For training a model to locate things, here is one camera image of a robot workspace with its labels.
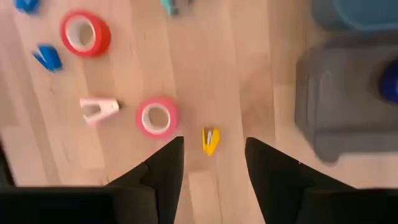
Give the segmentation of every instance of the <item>wooden floor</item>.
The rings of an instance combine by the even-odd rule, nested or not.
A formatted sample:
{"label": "wooden floor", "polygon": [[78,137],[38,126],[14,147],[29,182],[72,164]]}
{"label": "wooden floor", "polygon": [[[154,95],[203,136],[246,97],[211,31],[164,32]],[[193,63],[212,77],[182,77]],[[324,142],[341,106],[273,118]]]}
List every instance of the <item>wooden floor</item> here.
{"label": "wooden floor", "polygon": [[[185,178],[176,223],[264,223],[251,187],[244,140],[253,136],[355,187],[397,187],[394,154],[343,156],[322,164],[294,125],[295,63],[326,37],[309,0],[188,0],[180,15],[159,0],[42,1],[39,15],[0,2],[0,132],[16,182],[104,185],[170,139],[145,138],[134,124],[138,104],[168,95],[179,105],[174,136],[185,136]],[[85,8],[110,26],[108,54],[81,59],[59,36],[62,16]],[[64,70],[49,73],[30,52],[56,46]],[[123,110],[96,129],[79,97],[108,96]],[[217,126],[213,157],[201,129]]]}

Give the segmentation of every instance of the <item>yellow object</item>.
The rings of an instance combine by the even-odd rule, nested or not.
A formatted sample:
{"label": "yellow object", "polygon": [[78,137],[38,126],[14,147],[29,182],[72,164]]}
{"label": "yellow object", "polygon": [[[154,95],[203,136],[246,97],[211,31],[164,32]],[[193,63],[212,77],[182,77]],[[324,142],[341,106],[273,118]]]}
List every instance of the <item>yellow object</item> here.
{"label": "yellow object", "polygon": [[220,131],[217,128],[203,128],[201,131],[203,150],[209,155],[213,155],[220,141]]}

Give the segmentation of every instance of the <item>gray plastic bin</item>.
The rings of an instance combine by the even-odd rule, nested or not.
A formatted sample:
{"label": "gray plastic bin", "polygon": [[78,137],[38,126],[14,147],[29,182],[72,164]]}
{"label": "gray plastic bin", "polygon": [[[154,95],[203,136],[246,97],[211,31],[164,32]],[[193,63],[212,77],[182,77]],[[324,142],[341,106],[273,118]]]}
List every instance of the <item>gray plastic bin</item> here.
{"label": "gray plastic bin", "polygon": [[317,156],[398,151],[398,104],[378,83],[398,58],[398,32],[350,34],[310,49],[297,64],[295,121]]}
{"label": "gray plastic bin", "polygon": [[397,0],[312,0],[312,13],[327,30],[398,29]]}

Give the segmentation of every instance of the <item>black object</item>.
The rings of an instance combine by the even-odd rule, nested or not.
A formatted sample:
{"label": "black object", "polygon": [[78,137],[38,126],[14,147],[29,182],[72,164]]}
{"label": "black object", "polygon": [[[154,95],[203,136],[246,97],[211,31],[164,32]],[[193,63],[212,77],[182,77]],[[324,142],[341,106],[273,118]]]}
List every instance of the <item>black object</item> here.
{"label": "black object", "polygon": [[398,190],[354,189],[254,138],[246,160],[267,224],[398,222]]}
{"label": "black object", "polygon": [[12,178],[7,157],[2,149],[2,144],[0,141],[0,187],[13,186],[15,186],[14,179]]}
{"label": "black object", "polygon": [[0,223],[171,224],[183,176],[183,137],[105,187],[0,188]]}

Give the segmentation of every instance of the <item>gray container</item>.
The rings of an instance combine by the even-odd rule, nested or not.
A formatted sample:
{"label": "gray container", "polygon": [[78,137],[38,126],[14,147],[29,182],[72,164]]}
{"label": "gray container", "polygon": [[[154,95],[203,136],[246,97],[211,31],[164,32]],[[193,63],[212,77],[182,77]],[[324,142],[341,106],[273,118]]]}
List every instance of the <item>gray container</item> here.
{"label": "gray container", "polygon": [[398,33],[379,33],[332,39],[299,60],[295,121],[321,160],[398,151],[398,105],[378,92],[397,58]]}

